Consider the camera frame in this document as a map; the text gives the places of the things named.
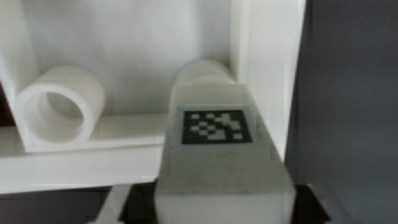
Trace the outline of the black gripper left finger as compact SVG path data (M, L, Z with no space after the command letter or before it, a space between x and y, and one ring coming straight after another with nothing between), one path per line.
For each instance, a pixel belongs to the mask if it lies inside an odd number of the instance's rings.
M159 224L153 183L113 186L100 213L88 224Z

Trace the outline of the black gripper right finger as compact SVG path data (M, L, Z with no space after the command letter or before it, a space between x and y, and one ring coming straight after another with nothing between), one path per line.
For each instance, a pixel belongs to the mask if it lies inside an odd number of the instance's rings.
M296 185L290 224L356 224L333 192L313 184Z

